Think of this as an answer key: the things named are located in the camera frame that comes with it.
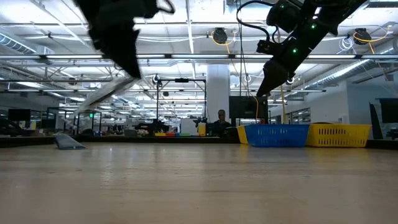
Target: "ceiling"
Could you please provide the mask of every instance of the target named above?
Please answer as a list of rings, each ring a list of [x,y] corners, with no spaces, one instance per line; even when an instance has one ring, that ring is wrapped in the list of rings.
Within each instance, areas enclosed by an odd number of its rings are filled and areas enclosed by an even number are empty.
[[[37,7],[33,0],[3,0],[0,7],[0,33],[4,32],[13,35],[19,42],[27,46],[37,47],[46,46],[53,51],[54,54],[99,54],[91,47],[90,38],[87,35],[87,24],[80,12],[80,10],[73,4],[72,0],[44,0],[40,3],[45,6],[45,11]],[[238,31],[238,23],[236,22],[236,8],[225,7],[223,0],[172,0],[176,7],[174,15],[158,13],[153,19],[135,19],[137,23],[136,29],[140,29],[141,33],[137,41],[137,50],[139,54],[227,54],[225,46],[214,44],[213,40],[207,37],[208,34],[216,27],[223,27],[229,35],[229,50],[231,54],[240,54],[241,44],[239,38],[234,38],[234,33]],[[241,18],[244,21],[252,22],[257,25],[265,27],[269,32],[273,32],[273,27],[267,27],[265,20],[268,9],[255,6],[248,7],[242,10]],[[387,26],[388,35],[385,39],[375,43],[377,49],[378,45],[392,40],[397,32],[398,26],[395,21],[398,21],[398,10],[396,8],[361,8],[345,20],[339,26],[339,36],[333,37],[330,34],[320,43],[320,45],[313,51],[313,54],[353,54],[352,50],[342,50],[341,41],[347,34],[353,34],[355,28],[366,28],[373,38],[381,38],[386,35]],[[243,27],[243,50],[245,54],[254,54],[257,49],[258,40],[264,38],[261,31]],[[281,33],[282,37],[287,36],[286,33]],[[358,54],[368,53],[369,47],[367,45],[353,46]],[[15,50],[8,47],[0,46],[2,54],[19,54]],[[75,62],[71,60],[58,60],[56,62],[65,62],[73,65]],[[54,79],[68,79],[75,77],[77,79],[109,79],[123,77],[124,73],[114,69],[112,63],[100,65],[98,60],[86,61],[93,62],[96,65],[92,67],[62,67],[48,66],[43,63],[25,60],[8,60],[15,66],[23,66],[26,70],[38,74],[41,77],[45,76],[45,67],[47,73],[53,74]],[[146,81],[134,86],[136,90],[152,88],[152,78],[158,74],[161,78],[206,78],[207,65],[209,61],[156,61],[151,60],[151,65],[142,63],[142,74]],[[247,73],[250,75],[250,89],[256,90],[262,82],[262,67],[264,62],[255,61],[246,64]],[[237,76],[233,64],[227,63],[231,70],[232,76]],[[344,62],[327,61],[322,62],[305,62],[296,71],[298,79],[295,80],[293,86],[285,86],[285,88],[293,88],[300,86],[305,82],[310,82],[322,73],[336,67],[338,64]],[[235,63],[235,67],[240,71],[239,62]],[[65,88],[71,90],[88,89],[89,83],[78,83],[77,85],[69,85],[68,83],[53,83],[56,88]],[[21,86],[13,84],[14,88],[27,88],[29,86]],[[170,93],[168,98],[202,98],[203,92],[194,83],[170,83],[167,88],[173,89],[195,89],[196,92],[191,93]],[[87,93],[62,93],[62,96],[84,98]],[[151,101],[153,93],[136,93],[129,92],[123,97],[127,101],[136,102],[142,100],[142,103],[154,103]],[[279,95],[275,94],[274,99],[279,99]],[[118,102],[118,99],[111,99],[111,101]],[[201,106],[195,107],[198,111],[202,110]]]

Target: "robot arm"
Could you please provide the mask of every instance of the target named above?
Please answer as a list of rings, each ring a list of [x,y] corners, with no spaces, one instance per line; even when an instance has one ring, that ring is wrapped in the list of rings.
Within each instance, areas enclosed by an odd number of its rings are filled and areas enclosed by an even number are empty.
[[[75,0],[89,25],[89,35],[96,50],[102,51],[133,78],[140,78],[133,19],[153,18],[159,11],[174,14],[170,0],[169,10],[159,8],[157,0]]]
[[[330,32],[338,35],[338,26],[357,10],[366,0],[279,0],[276,4],[264,1],[250,1],[237,11],[236,18],[244,26],[260,29],[266,33],[266,40],[260,40],[257,52],[273,55],[263,68],[264,80],[257,96],[264,96],[295,76],[296,69],[310,55],[312,50]],[[246,24],[239,17],[239,11],[248,4],[272,6],[267,16],[267,25],[275,26],[288,33],[282,43],[270,41],[268,31]]]

